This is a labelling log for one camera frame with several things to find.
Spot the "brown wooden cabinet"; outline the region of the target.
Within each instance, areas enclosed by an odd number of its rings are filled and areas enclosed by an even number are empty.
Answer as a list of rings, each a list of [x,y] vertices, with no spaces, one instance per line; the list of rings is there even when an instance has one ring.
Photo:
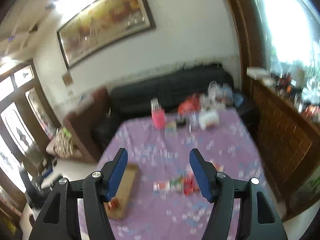
[[[319,166],[319,127],[302,117],[288,98],[280,96],[279,90],[247,76],[248,68],[266,66],[263,28],[253,0],[227,2],[239,41],[242,88],[259,111],[254,138],[276,198],[285,203],[286,222],[319,201],[316,194],[302,204],[293,204],[293,195]]]

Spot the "purple floral tablecloth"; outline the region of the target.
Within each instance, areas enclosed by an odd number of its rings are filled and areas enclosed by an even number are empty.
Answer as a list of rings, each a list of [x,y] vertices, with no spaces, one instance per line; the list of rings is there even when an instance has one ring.
[[[219,124],[208,130],[175,132],[155,129],[150,117],[123,122],[101,156],[98,168],[117,151],[127,150],[129,162],[139,166],[125,217],[110,220],[116,239],[200,239],[212,204],[200,192],[156,192],[156,181],[192,173],[189,153],[197,148],[206,161],[231,178],[258,178],[264,193],[273,197],[265,178],[260,154],[247,128],[233,108],[220,111]]]

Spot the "wooden glass door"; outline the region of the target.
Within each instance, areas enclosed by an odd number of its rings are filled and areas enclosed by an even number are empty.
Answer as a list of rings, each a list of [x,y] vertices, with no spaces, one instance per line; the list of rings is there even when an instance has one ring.
[[[24,166],[34,179],[49,158],[46,147],[60,127],[40,84],[34,61],[13,63],[1,74],[1,175],[12,196],[26,189],[19,173]]]

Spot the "small black box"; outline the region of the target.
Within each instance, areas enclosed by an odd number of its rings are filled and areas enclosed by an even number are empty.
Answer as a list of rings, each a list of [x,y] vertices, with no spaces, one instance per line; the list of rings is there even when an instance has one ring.
[[[181,116],[179,115],[177,118],[176,118],[176,126],[177,127],[183,127],[187,124],[187,118],[185,116]]]

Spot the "framed wall painting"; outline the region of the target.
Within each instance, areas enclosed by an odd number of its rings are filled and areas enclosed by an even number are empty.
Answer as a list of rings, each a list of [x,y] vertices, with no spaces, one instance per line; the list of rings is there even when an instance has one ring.
[[[155,29],[147,0],[96,0],[56,32],[67,69],[102,48]]]

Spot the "pink sleeved bottle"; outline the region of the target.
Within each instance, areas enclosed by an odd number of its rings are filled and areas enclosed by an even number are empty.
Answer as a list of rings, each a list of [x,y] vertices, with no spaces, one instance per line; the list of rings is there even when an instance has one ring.
[[[155,129],[163,129],[165,127],[165,113],[157,98],[153,98],[150,102],[151,117]]]

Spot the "white plastic jar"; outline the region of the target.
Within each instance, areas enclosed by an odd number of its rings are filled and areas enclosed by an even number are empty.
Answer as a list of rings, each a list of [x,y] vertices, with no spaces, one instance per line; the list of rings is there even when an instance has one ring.
[[[199,127],[203,131],[218,125],[220,122],[219,113],[217,110],[210,110],[207,112],[201,112],[199,114]]]

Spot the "white red snack packet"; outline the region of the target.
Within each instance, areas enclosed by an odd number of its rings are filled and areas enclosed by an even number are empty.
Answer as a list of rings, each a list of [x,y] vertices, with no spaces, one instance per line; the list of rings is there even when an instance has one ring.
[[[153,191],[158,193],[167,193],[170,191],[170,181],[155,181],[153,183]]]

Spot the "cardboard box tray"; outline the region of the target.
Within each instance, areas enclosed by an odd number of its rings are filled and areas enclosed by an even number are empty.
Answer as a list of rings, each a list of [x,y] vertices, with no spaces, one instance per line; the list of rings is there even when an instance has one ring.
[[[116,196],[112,198],[110,203],[105,203],[105,210],[110,219],[123,219],[129,207],[129,200],[135,180],[139,174],[139,166],[129,163],[125,169],[121,179]]]

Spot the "black sofa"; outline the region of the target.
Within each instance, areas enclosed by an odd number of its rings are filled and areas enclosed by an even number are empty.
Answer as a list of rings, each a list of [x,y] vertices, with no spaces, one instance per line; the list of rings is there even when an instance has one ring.
[[[91,130],[93,141],[104,150],[120,124],[126,120],[150,116],[150,102],[157,98],[164,110],[174,112],[188,96],[207,92],[210,82],[227,84],[234,92],[234,81],[220,63],[182,69],[128,85],[115,87],[107,96],[109,108]]]

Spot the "patterned bag on stool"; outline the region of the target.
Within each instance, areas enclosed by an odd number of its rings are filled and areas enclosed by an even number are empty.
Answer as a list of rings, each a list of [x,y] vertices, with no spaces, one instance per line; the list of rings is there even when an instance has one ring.
[[[60,158],[70,158],[74,155],[74,142],[71,133],[64,126],[58,130],[55,136],[54,152]]]

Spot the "small grey notebook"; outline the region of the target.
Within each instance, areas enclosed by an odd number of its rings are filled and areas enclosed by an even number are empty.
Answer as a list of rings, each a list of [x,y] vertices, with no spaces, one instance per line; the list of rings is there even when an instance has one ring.
[[[165,137],[166,138],[176,138],[178,135],[177,124],[175,121],[167,122],[165,124]]]

